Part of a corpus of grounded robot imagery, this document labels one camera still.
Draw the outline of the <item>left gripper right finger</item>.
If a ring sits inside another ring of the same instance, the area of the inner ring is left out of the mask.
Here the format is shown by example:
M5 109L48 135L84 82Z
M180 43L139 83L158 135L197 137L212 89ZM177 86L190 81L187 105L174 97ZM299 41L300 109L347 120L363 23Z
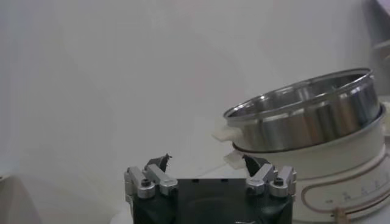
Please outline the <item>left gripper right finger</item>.
M249 177L246 178L246 186L255 195L261 195L265 191L277 198L296 194L297 172L291 166L283 166L280 170L263 158L243 155Z

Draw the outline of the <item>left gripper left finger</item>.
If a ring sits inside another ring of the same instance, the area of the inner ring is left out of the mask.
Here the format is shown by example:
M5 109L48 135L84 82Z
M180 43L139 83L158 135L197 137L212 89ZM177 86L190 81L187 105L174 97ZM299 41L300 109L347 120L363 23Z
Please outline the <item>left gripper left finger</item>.
M150 159L142 169L137 166L128 167L124 172L126 202L131 203L133 197L152 199L157 192L165 197L174 197L179 182L165 173L170 159L171 156L166 154Z

